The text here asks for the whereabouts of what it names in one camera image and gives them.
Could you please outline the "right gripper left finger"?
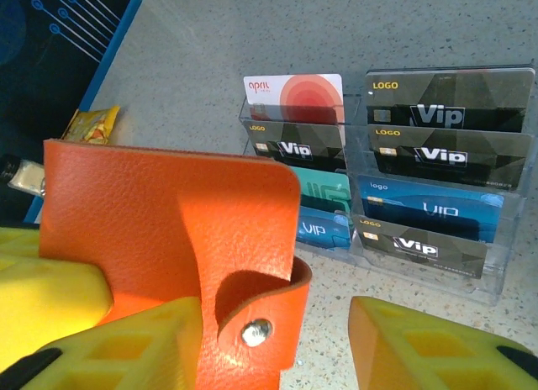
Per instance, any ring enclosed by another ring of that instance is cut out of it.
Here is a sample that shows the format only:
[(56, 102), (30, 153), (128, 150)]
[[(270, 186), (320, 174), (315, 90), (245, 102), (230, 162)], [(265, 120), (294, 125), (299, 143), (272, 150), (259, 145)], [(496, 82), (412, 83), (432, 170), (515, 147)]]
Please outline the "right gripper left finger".
[(194, 390), (198, 298), (163, 303), (55, 340), (0, 372), (0, 390)]

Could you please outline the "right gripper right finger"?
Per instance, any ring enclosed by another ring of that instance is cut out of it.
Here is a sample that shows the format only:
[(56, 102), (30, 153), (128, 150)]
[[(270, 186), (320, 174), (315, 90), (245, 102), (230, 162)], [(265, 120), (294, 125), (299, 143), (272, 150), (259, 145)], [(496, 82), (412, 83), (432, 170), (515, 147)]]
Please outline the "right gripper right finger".
[(479, 329), (369, 297), (351, 300), (360, 390), (538, 390), (538, 356)]

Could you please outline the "black Vip card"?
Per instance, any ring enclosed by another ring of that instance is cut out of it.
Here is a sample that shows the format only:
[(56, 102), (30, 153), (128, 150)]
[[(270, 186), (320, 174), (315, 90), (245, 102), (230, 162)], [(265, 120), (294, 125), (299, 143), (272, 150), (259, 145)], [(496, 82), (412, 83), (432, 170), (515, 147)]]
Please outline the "black Vip card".
[(424, 266), (479, 279), (488, 248), (484, 243), (429, 230), (370, 219), (353, 218), (362, 246)]
[(519, 133), (534, 80), (530, 66), (369, 71), (367, 122)]
[(282, 121), (242, 122), (255, 153), (287, 166), (320, 171), (345, 170), (344, 145), (337, 126)]
[(370, 125), (380, 172), (491, 187), (512, 192), (520, 183), (534, 137), (479, 130)]

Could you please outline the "orange leather card holder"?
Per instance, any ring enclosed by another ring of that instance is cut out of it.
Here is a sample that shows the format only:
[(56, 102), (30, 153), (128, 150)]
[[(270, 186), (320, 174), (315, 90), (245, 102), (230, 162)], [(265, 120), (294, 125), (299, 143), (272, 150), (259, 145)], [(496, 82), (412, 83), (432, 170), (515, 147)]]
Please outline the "orange leather card holder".
[(40, 255), (99, 267), (107, 322), (201, 303), (196, 390), (279, 390), (312, 273), (294, 255), (300, 185), (240, 155), (47, 140)]

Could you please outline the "blue vip card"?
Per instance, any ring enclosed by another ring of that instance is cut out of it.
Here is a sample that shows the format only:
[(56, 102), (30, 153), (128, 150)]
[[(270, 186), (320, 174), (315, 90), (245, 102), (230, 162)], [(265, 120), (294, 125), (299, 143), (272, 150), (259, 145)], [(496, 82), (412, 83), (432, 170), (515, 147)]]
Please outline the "blue vip card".
[(432, 184), (360, 175), (365, 215), (385, 222), (491, 243), (504, 197)]
[(339, 213), (301, 206), (296, 239), (321, 249), (348, 250), (351, 246), (349, 219)]

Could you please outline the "clear acrylic card stand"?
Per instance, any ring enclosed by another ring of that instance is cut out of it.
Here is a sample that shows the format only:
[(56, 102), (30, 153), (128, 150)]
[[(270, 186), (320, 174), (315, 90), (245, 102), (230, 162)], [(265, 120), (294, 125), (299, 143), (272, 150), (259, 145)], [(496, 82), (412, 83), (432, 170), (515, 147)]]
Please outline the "clear acrylic card stand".
[[(495, 66), (429, 68), (467, 67), (485, 68)], [(349, 213), (336, 213), (345, 215), (349, 219), (351, 246), (348, 250), (326, 250), (298, 242), (299, 246), (303, 250), (310, 250), (323, 256), (328, 256), (355, 266), (363, 266), (373, 270), (385, 271), (399, 277), (406, 277), (412, 282), (421, 282), (436, 289), (444, 290), (449, 293), (455, 293), (465, 298), (476, 300), (480, 303), (495, 303), (503, 290), (506, 267), (508, 265), (509, 257), (514, 249), (514, 237), (516, 235), (520, 216), (523, 213), (523, 209), (528, 198), (530, 176), (535, 164), (535, 159), (538, 156), (538, 85), (536, 83), (536, 70), (534, 84), (530, 92), (530, 99), (525, 113), (523, 129), (520, 132), (521, 134), (532, 135), (534, 140), (531, 145), (523, 174), (520, 178), (519, 186), (512, 192), (494, 189), (491, 187), (477, 187), (473, 185), (399, 176), (380, 172), (377, 168), (376, 158), (370, 145), (368, 127), (370, 125), (401, 125), (370, 124), (367, 122), (367, 89), (365, 88), (365, 80), (366, 75), (362, 89), (359, 92), (346, 92), (342, 81), (345, 121), (343, 124), (326, 124), (334, 125), (339, 128), (341, 140), (344, 145), (346, 169), (337, 170), (334, 172), (345, 173), (349, 178), (351, 188), (351, 211)], [(241, 124), (246, 120), (259, 120), (251, 117), (246, 97), (240, 110), (239, 120)], [(361, 244), (358, 233), (356, 232), (356, 226), (353, 221), (353, 218), (357, 215), (366, 216), (362, 206), (357, 183), (357, 178), (360, 175), (367, 175), (370, 177), (385, 177), (406, 182), (432, 184), (468, 191), (494, 193), (503, 196), (504, 205), (501, 210), (501, 215), (493, 242), (486, 243), (477, 241), (484, 243), (488, 248), (482, 277), (479, 279), (465, 277), (454, 272), (420, 265), (418, 263), (402, 260), (392, 256), (385, 256), (375, 251), (365, 249)]]

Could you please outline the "green card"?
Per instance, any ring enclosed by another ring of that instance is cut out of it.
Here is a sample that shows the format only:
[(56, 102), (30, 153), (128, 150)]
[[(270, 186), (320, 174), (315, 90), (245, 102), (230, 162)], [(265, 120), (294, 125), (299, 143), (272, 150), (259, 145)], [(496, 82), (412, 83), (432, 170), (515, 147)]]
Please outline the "green card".
[(330, 213), (351, 211), (351, 188), (345, 173), (292, 166), (301, 187), (301, 205)]

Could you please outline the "white red april card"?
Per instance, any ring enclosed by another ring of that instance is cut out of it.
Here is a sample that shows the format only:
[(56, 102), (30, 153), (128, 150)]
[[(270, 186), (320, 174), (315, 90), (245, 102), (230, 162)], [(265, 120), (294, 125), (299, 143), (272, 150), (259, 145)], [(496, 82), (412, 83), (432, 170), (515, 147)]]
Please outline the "white red april card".
[(343, 124), (339, 74), (246, 76), (245, 96), (253, 119), (306, 124)]

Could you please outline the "beige bottle with black cap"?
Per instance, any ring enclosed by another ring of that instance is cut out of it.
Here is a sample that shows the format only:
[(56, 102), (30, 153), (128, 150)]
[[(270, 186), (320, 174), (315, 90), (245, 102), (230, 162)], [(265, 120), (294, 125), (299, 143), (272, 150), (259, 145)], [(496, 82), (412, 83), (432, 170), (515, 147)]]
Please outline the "beige bottle with black cap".
[(0, 156), (0, 182), (39, 198), (45, 196), (44, 167), (15, 155)]

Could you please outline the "yellow snack packet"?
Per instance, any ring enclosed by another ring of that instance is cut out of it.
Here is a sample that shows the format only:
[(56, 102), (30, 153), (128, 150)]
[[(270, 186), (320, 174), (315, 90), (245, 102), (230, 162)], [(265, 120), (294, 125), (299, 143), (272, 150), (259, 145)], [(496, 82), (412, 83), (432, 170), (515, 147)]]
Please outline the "yellow snack packet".
[(78, 109), (73, 114), (61, 139), (77, 143), (106, 145), (120, 109), (120, 106), (96, 111)]

